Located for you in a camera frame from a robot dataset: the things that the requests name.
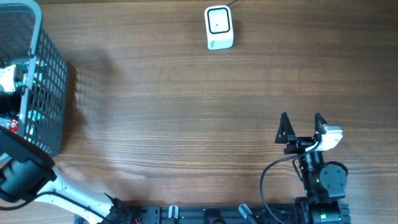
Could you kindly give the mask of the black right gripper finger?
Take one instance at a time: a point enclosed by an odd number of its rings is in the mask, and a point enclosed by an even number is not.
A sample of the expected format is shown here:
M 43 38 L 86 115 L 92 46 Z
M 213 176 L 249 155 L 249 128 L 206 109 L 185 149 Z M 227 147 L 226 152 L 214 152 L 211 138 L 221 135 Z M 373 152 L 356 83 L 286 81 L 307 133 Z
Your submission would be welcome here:
M 315 114 L 315 134 L 322 135 L 326 133 L 327 122 L 320 113 Z
M 275 137 L 276 144 L 287 144 L 296 141 L 296 135 L 286 112 L 280 117 L 279 129 Z

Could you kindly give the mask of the green glove package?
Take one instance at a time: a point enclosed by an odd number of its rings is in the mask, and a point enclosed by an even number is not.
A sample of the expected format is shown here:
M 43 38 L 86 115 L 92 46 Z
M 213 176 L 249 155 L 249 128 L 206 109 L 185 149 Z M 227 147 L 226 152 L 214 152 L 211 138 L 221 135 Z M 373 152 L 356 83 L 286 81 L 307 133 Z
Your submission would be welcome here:
M 29 77 L 29 62 L 9 63 L 4 68 L 11 65 L 16 66 L 14 77 L 16 90 L 14 92 L 1 90 L 1 126 L 7 129 L 9 129 L 12 119 L 19 121 L 21 100 Z

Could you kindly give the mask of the red Nescafe coffee stick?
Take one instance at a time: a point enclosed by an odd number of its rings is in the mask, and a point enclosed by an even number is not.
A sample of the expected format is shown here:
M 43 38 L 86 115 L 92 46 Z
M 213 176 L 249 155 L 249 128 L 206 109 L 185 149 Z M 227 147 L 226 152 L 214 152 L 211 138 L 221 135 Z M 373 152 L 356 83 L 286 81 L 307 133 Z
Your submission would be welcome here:
M 17 133 L 19 130 L 19 122 L 18 120 L 12 119 L 10 122 L 10 126 L 9 129 L 13 132 L 13 133 Z

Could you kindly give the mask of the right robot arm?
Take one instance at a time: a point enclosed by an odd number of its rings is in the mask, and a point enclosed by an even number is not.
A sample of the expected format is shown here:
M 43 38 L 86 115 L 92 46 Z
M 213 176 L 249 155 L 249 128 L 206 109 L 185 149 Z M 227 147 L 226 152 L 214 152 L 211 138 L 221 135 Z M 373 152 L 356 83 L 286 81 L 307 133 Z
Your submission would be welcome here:
M 325 162 L 323 153 L 335 148 L 343 138 L 339 126 L 330 126 L 315 114 L 312 137 L 297 137 L 286 112 L 281 114 L 276 144 L 285 144 L 284 153 L 295 156 L 294 165 L 303 183 L 305 196 L 294 203 L 293 223 L 344 223 L 348 217 L 339 200 L 345 198 L 348 168 L 340 162 Z

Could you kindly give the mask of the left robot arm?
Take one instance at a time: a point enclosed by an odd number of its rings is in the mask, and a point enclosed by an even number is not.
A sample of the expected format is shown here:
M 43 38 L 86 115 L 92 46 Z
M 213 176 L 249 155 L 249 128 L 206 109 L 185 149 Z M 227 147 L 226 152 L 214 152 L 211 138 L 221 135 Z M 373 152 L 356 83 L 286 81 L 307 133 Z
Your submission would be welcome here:
M 88 223 L 132 223 L 134 211 L 122 200 L 84 189 L 56 168 L 39 146 L 1 128 L 1 152 L 10 160 L 1 167 L 2 211 L 17 210 L 33 201 L 50 203 L 81 216 Z

